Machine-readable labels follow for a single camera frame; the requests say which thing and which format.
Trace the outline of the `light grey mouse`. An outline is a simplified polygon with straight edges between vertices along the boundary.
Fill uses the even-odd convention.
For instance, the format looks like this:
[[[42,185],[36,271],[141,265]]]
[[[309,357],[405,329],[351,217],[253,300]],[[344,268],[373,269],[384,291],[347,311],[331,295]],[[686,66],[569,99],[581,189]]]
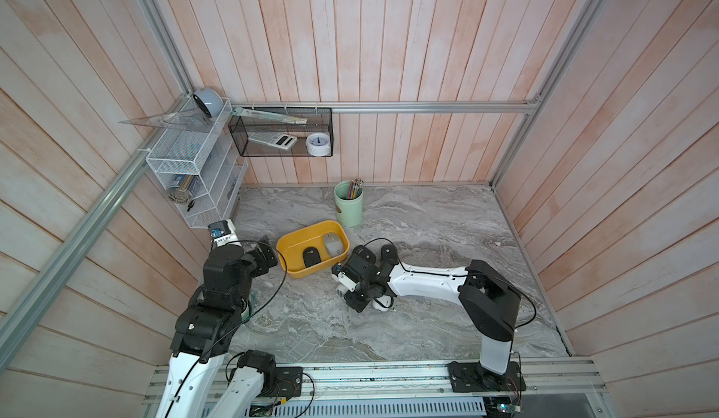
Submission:
[[[338,257],[345,251],[342,238],[336,233],[327,233],[322,236],[322,241],[329,257]]]

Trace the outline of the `black mouse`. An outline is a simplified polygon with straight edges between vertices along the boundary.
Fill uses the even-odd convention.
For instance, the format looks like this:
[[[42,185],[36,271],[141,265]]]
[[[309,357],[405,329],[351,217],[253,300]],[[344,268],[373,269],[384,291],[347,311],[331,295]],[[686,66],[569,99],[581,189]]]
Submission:
[[[322,263],[321,255],[317,248],[307,247],[303,250],[303,263],[306,269]]]

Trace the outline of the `white mouse underside up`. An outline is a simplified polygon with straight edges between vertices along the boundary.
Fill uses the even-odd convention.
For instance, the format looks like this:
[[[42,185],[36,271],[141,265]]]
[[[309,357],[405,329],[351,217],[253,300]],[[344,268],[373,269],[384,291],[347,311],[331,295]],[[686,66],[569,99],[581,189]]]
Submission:
[[[380,296],[373,299],[373,307],[378,311],[389,311],[394,305],[392,296]]]

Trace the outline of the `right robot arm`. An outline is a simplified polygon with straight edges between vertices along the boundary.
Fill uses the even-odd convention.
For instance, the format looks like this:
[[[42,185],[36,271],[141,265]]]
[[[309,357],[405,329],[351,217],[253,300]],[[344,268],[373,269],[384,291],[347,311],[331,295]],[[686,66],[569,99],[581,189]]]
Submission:
[[[507,373],[525,294],[483,260],[456,268],[410,266],[389,242],[379,256],[363,245],[356,247],[346,262],[333,266],[331,275],[346,305],[357,312],[370,305],[386,311],[406,296],[462,307],[481,335],[480,372]]]

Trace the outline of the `yellow plastic storage box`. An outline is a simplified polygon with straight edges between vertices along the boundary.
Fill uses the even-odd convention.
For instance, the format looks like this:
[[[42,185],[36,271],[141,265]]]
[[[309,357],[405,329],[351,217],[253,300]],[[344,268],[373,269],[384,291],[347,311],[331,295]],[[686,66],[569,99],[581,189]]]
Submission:
[[[322,241],[322,236],[327,233],[336,233],[342,238],[345,251],[340,256],[329,257]],[[307,247],[317,248],[322,258],[321,264],[309,269],[306,269],[303,263],[303,250]],[[288,272],[288,275],[294,279],[302,279],[346,260],[349,253],[349,240],[340,223],[322,221],[282,236],[277,242],[276,249],[284,256],[281,266]]]

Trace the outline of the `green alarm clock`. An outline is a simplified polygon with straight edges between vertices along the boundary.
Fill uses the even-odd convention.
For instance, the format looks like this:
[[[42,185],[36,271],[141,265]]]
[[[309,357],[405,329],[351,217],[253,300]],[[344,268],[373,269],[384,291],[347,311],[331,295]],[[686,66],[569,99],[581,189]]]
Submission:
[[[245,300],[245,309],[242,312],[242,323],[248,322],[253,314],[254,305],[256,303],[256,293],[251,291]]]

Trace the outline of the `mint green pencil cup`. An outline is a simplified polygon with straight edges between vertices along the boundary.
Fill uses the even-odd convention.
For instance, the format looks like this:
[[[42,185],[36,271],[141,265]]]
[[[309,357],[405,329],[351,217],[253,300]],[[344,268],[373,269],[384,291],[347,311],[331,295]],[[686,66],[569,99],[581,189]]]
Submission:
[[[334,187],[333,198],[337,221],[344,227],[358,226],[362,221],[363,187],[361,196],[353,201],[346,200],[351,180],[342,181]]]

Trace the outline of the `colored pencils in cup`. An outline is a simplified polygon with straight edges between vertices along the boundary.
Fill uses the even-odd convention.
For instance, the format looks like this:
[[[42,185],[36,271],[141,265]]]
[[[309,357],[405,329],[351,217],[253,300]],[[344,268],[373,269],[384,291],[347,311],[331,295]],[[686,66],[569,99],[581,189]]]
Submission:
[[[353,201],[358,199],[362,194],[363,180],[361,178],[355,178],[350,181],[348,185],[348,193],[346,194],[346,200]]]

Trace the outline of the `white calculator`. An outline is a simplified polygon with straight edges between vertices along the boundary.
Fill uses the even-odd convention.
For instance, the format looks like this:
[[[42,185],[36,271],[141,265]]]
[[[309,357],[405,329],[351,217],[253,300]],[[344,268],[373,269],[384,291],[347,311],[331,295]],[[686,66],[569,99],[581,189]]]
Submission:
[[[286,133],[249,133],[248,141],[283,151],[291,150],[298,141],[296,136]]]

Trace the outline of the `white tape roll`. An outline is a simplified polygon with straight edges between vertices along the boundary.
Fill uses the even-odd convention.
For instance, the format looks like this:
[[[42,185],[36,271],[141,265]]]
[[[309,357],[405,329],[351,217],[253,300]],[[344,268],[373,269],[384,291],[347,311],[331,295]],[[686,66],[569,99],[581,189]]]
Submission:
[[[312,157],[329,157],[333,154],[331,137],[327,133],[312,133],[305,140],[308,154]]]

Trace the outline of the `green ruler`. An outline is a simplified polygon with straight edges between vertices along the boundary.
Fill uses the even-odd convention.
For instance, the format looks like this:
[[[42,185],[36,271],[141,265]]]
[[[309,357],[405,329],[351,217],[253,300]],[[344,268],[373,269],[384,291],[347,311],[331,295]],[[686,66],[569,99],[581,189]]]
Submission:
[[[290,116],[286,114],[261,111],[258,109],[247,109],[243,107],[235,107],[232,110],[232,116],[240,116],[241,118],[254,118],[259,120],[269,120],[273,122],[296,125],[303,125],[306,124],[308,121],[307,118],[300,118],[299,116]]]

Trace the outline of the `clear triangle ruler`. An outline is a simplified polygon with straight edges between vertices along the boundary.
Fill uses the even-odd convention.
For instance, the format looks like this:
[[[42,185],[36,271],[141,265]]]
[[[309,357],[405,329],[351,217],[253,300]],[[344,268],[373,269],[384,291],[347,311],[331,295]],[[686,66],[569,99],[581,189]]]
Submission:
[[[207,133],[213,126],[213,120],[208,118],[200,109],[192,108],[161,114],[156,116],[148,116],[147,118],[132,118],[121,121],[121,124],[133,125],[138,127],[148,127],[157,129],[171,129],[179,131],[196,131],[197,133]]]

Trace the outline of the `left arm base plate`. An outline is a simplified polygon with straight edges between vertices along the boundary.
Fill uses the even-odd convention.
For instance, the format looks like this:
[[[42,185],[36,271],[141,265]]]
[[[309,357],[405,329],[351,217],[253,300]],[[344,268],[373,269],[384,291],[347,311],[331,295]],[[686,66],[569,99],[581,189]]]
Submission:
[[[262,376],[260,397],[292,399],[301,395],[303,368],[300,366],[278,367],[275,356],[267,352],[241,352],[237,357],[234,373],[250,367]]]

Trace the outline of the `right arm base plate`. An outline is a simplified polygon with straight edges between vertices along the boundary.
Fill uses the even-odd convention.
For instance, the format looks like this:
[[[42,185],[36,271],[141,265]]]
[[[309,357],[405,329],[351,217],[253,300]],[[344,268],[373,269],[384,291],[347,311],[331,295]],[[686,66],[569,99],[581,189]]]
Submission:
[[[522,393],[526,383],[518,362],[510,362],[507,372],[499,375],[483,369],[479,362],[447,364],[449,380],[454,393],[509,392]]]

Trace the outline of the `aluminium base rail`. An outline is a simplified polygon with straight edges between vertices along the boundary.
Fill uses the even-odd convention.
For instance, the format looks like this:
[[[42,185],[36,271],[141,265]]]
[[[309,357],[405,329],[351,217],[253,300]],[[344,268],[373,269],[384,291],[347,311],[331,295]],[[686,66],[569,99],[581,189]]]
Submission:
[[[615,417],[595,363],[585,357],[525,358],[513,354],[522,393],[454,393],[451,361],[277,364],[303,368],[301,395],[260,397],[262,376],[234,373],[225,359],[199,417]],[[155,371],[140,416],[157,417],[170,366]]]

